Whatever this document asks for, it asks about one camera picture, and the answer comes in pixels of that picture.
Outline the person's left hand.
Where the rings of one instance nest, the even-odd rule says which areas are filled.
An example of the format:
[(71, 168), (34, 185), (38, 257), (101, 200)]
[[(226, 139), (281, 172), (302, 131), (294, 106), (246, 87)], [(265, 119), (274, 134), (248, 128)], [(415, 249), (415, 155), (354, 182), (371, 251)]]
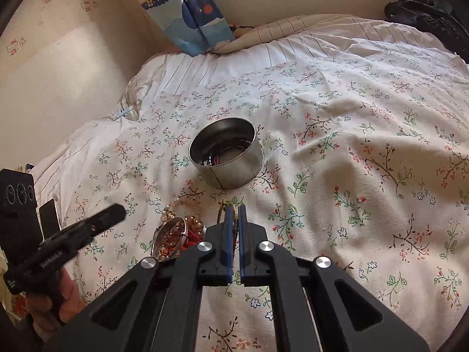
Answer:
[(26, 307), (33, 318), (33, 328), (43, 342), (59, 331), (87, 307), (79, 295), (78, 285), (62, 267), (54, 284), (52, 296), (38, 292), (26, 293)]

